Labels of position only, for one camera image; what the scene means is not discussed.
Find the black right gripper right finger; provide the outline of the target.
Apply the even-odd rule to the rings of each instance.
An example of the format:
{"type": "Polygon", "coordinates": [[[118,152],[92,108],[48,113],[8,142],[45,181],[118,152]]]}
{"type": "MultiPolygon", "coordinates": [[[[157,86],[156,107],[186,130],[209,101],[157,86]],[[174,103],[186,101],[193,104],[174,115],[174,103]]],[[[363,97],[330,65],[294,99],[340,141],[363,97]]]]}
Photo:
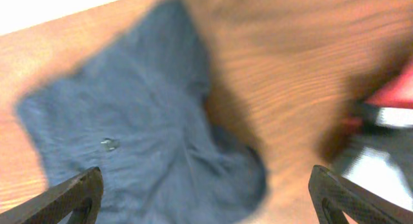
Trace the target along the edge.
{"type": "Polygon", "coordinates": [[[369,192],[321,165],[313,167],[308,190],[321,224],[348,224],[347,216],[356,223],[412,223],[411,211],[369,192]]]}

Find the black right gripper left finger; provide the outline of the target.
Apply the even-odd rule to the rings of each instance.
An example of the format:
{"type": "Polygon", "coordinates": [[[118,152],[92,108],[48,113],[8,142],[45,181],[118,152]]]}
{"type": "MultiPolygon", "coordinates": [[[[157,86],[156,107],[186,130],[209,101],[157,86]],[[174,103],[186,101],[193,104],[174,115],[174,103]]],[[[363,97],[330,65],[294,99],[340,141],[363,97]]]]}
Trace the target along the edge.
{"type": "Polygon", "coordinates": [[[1,223],[59,223],[68,217],[68,223],[94,224],[103,190],[101,171],[92,167],[2,213],[1,223]]]}

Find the dark blue shorts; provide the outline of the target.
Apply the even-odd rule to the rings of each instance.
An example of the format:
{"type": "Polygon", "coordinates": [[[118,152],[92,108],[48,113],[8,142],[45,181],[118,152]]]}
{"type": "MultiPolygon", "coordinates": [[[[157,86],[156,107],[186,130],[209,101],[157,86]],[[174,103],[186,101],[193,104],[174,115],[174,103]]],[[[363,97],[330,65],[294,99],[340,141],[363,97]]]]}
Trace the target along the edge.
{"type": "Polygon", "coordinates": [[[99,167],[98,223],[235,223],[266,192],[252,148],[212,126],[209,57],[182,0],[164,0],[17,113],[50,186],[99,167]]]}

